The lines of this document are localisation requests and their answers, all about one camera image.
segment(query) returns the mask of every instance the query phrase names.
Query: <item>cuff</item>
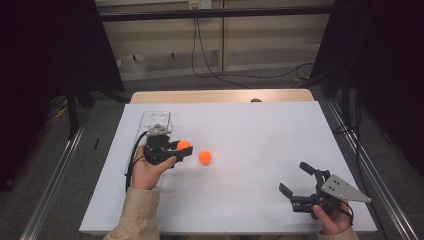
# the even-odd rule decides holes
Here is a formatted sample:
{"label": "cuff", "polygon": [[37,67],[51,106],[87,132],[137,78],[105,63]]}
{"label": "cuff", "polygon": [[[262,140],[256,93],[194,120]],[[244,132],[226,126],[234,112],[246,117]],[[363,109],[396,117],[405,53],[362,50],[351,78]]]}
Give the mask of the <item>cuff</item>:
{"label": "cuff", "polygon": [[358,240],[358,236],[351,227],[336,235],[322,235],[318,233],[318,238],[319,240]]}
{"label": "cuff", "polygon": [[122,215],[130,218],[154,218],[159,205],[159,192],[128,188]]}

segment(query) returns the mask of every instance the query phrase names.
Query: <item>orange ball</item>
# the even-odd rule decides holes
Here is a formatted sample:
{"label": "orange ball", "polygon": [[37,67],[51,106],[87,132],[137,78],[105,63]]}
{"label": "orange ball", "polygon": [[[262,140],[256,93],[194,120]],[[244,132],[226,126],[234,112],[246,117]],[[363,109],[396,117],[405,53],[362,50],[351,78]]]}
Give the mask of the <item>orange ball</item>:
{"label": "orange ball", "polygon": [[211,162],[212,155],[209,151],[203,150],[199,153],[199,161],[203,165],[208,165]]}
{"label": "orange ball", "polygon": [[187,140],[181,140],[177,144],[177,149],[178,150],[183,150],[184,148],[188,148],[190,146],[191,146],[191,144],[190,144],[189,141],[187,141]]}

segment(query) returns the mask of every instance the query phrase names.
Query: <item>wall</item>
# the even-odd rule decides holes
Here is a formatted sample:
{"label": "wall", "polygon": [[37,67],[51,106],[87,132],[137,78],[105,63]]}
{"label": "wall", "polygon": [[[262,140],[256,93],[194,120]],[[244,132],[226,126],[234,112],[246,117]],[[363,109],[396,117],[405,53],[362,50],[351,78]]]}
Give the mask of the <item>wall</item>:
{"label": "wall", "polygon": [[[186,10],[188,1],[97,0],[100,13]],[[328,6],[331,0],[214,0],[214,9]],[[328,15],[199,19],[196,72],[291,67],[314,62]],[[192,74],[193,19],[104,23],[123,80]]]}

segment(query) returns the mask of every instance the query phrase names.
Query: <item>white tabletop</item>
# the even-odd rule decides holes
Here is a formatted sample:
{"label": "white tabletop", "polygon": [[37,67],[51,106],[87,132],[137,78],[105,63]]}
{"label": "white tabletop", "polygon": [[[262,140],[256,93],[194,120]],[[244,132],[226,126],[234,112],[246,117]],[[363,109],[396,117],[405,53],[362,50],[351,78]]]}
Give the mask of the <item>white tabletop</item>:
{"label": "white tabletop", "polygon": [[[95,192],[80,227],[107,233],[119,222],[125,168],[146,111],[169,111],[171,141],[186,139],[193,155],[165,172],[159,191],[159,230],[164,234],[312,233],[309,214],[294,213],[279,183],[294,195],[315,191],[306,162],[330,170],[356,187],[317,102],[126,105]],[[201,150],[212,154],[203,166]],[[364,203],[351,202],[355,231],[376,231]]]}

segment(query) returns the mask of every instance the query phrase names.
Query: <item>forearm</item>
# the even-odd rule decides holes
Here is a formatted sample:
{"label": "forearm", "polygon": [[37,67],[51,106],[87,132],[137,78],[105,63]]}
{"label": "forearm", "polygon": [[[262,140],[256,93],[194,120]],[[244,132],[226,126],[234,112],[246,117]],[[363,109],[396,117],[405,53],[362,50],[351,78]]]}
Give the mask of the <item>forearm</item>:
{"label": "forearm", "polygon": [[359,240],[355,231],[350,227],[346,231],[337,235],[322,235],[318,233],[319,240]]}
{"label": "forearm", "polygon": [[159,192],[129,188],[119,224],[104,239],[159,239],[158,204]]}

